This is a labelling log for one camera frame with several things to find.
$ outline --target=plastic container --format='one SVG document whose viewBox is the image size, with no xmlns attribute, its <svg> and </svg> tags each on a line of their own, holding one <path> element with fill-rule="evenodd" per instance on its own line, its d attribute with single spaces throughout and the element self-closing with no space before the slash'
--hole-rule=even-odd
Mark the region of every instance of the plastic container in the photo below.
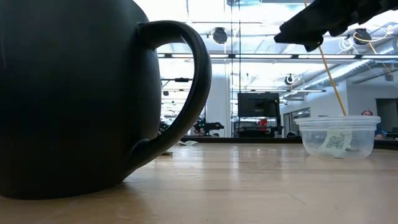
<svg viewBox="0 0 398 224">
<path fill-rule="evenodd" d="M 372 153 L 378 116 L 333 116 L 302 118 L 305 150 L 313 156 L 364 159 Z"/>
</svg>

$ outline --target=mug handle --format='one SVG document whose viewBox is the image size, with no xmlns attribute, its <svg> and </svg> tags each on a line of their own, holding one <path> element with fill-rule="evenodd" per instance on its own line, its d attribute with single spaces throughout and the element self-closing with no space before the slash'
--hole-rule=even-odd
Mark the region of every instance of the mug handle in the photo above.
<svg viewBox="0 0 398 224">
<path fill-rule="evenodd" d="M 127 170 L 132 171 L 155 159 L 180 140 L 198 119 L 211 85 L 211 60 L 200 35 L 177 21 L 155 21 L 137 25 L 142 41 L 156 50 L 164 44 L 186 43 L 192 50 L 195 72 L 187 100 L 174 122 L 161 135 L 137 143 L 127 156 Z"/>
</svg>

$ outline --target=black mug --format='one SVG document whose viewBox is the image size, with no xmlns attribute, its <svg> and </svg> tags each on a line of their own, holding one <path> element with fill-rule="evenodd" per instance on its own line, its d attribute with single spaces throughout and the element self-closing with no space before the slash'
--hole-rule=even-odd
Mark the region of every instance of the black mug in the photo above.
<svg viewBox="0 0 398 224">
<path fill-rule="evenodd" d="M 202 38 L 148 22 L 132 0 L 0 2 L 0 194 L 41 199 L 112 187 L 192 127 L 211 83 Z M 156 48 L 186 42 L 195 62 L 187 101 L 157 137 Z"/>
</svg>

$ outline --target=table surface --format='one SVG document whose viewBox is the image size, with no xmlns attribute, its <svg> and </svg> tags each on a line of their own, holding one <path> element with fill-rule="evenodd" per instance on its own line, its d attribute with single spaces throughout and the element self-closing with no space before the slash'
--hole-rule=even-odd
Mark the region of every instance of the table surface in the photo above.
<svg viewBox="0 0 398 224">
<path fill-rule="evenodd" d="M 175 146 L 125 182 L 57 200 L 0 197 L 1 223 L 294 223 L 398 221 L 398 152 L 320 159 L 300 144 Z"/>
</svg>

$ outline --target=person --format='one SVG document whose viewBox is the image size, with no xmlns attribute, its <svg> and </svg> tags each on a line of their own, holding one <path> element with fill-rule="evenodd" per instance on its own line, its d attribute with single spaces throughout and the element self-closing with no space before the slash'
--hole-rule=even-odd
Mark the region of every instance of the person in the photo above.
<svg viewBox="0 0 398 224">
<path fill-rule="evenodd" d="M 361 114 L 362 116 L 373 116 L 373 112 L 370 110 L 365 110 Z M 376 131 L 374 132 L 375 140 L 383 140 L 384 139 L 384 131 L 381 129 L 380 123 L 376 125 Z"/>
</svg>

